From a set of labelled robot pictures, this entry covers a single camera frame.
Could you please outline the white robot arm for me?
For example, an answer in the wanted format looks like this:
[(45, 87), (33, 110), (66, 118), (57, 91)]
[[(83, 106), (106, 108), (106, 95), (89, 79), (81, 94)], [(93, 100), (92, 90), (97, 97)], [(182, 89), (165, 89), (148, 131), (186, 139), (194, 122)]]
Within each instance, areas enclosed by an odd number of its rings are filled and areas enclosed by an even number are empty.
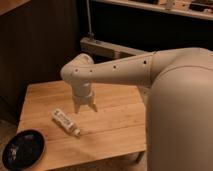
[(61, 69), (76, 103), (93, 83), (149, 89), (147, 171), (213, 171), (213, 51), (180, 48), (96, 64), (80, 54)]

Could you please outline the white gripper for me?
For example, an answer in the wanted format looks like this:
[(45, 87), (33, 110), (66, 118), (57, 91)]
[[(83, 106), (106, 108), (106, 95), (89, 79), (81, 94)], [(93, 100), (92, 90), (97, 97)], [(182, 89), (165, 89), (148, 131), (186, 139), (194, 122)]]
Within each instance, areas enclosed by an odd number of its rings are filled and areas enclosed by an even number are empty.
[(74, 105), (74, 111), (76, 114), (79, 113), (81, 105), (89, 105), (95, 112), (98, 112), (97, 106), (94, 103), (94, 93), (91, 92), (86, 96), (73, 96), (73, 101), (76, 105)]

